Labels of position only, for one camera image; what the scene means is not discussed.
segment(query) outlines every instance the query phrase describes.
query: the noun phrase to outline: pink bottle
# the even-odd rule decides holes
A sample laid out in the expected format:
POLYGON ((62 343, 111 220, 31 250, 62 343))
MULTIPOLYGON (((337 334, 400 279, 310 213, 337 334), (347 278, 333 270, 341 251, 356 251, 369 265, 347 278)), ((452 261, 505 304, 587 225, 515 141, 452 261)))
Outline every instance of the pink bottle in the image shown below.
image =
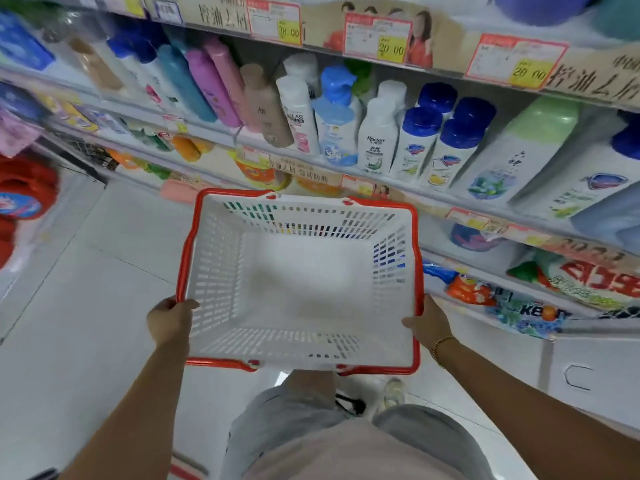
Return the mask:
POLYGON ((220 74, 209 56, 197 48, 192 48, 186 53, 185 58, 189 63, 193 79, 213 111, 218 115, 218 119, 229 128, 242 126, 242 121, 238 118, 236 110, 231 104, 231 99, 229 99, 227 88, 225 88, 220 74))
POLYGON ((252 133, 260 133, 262 127, 260 122, 253 117, 251 106, 244 97, 244 80, 240 76, 240 71, 236 62, 231 57, 229 48, 218 40, 215 35, 210 36, 204 44, 204 50, 209 54, 211 60, 216 65, 218 73, 225 83, 231 104, 234 105, 238 116, 244 126, 252 133))

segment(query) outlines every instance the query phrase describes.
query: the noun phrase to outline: forearm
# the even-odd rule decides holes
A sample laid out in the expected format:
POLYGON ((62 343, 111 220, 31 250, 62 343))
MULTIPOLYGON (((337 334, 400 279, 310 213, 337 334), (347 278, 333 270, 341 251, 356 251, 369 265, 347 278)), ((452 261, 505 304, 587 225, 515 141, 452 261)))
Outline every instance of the forearm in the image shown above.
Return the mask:
POLYGON ((540 480, 640 478, 640 442, 508 375, 448 340, 438 359, 540 480))
POLYGON ((160 345, 61 480, 166 480, 187 340, 160 345))

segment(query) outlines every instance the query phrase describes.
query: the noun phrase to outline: wire basket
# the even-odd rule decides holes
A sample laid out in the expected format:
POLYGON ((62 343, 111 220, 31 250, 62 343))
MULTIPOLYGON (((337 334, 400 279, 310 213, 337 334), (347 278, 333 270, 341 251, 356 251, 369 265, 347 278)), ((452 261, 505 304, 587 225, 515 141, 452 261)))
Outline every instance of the wire basket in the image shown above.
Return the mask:
POLYGON ((413 206, 206 189, 177 299, 195 298, 191 365, 412 374, 422 312, 413 206))

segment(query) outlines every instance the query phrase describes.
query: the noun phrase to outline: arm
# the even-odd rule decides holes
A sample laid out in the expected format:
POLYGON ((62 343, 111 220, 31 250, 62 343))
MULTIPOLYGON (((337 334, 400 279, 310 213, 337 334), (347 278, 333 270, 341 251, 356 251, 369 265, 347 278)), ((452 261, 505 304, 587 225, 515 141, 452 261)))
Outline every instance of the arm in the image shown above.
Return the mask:
MULTIPOLYGON (((451 335, 447 316, 428 295, 423 315, 403 324, 428 350, 451 335)), ((640 442, 508 375, 457 339, 441 342, 434 358, 540 480, 640 478, 640 442)))
POLYGON ((195 300, 164 299, 147 324, 156 341, 138 378, 60 480, 166 480, 195 300))

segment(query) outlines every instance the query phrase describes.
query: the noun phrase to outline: white bottle cap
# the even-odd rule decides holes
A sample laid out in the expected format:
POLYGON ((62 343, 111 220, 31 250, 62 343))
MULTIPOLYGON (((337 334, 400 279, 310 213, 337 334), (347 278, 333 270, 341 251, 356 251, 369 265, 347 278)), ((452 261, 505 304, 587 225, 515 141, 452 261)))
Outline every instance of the white bottle cap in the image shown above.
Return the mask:
POLYGON ((388 98, 373 98, 367 104, 367 117, 371 116, 376 121, 389 120, 390 122, 395 123, 395 112, 396 108, 389 102, 388 98))
POLYGON ((302 52, 284 59, 284 70, 288 75, 295 75, 306 83, 313 83, 318 78, 318 60, 315 54, 302 52))
POLYGON ((399 80, 384 80, 378 87, 378 97, 394 102, 394 112, 404 109, 406 99, 406 84, 399 80))
POLYGON ((304 80, 294 75, 285 75, 276 80, 280 97, 286 105, 309 104, 309 89, 304 80))

